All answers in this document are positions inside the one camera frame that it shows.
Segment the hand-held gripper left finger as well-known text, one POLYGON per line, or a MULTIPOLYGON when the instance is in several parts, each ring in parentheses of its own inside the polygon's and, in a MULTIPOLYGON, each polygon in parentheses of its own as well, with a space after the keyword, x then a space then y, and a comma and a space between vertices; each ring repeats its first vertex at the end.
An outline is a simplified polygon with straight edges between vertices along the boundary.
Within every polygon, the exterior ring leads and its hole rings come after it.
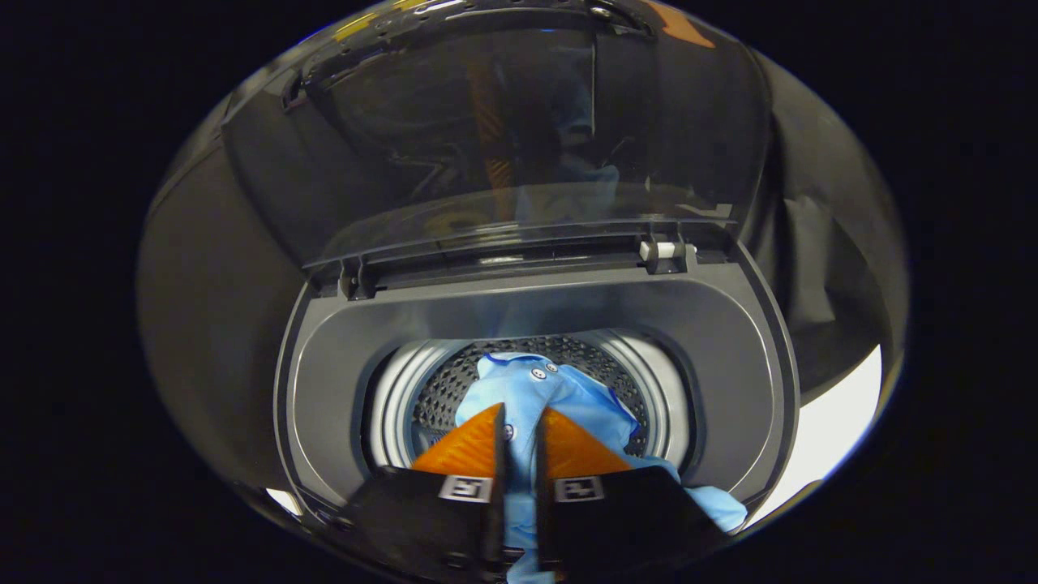
POLYGON ((337 546, 397 583, 494 583, 504 571, 504 404, 410 468, 385 466, 337 511, 337 546))

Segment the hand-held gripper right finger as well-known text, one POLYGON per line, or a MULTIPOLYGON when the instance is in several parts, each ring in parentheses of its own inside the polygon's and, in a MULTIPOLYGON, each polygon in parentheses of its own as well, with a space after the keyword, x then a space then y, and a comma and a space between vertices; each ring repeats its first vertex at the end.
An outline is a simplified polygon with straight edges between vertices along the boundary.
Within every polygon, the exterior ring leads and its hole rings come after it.
POLYGON ((535 477, 538 567, 561 582, 666 581, 731 539, 667 470, 634 468, 553 408, 535 477))

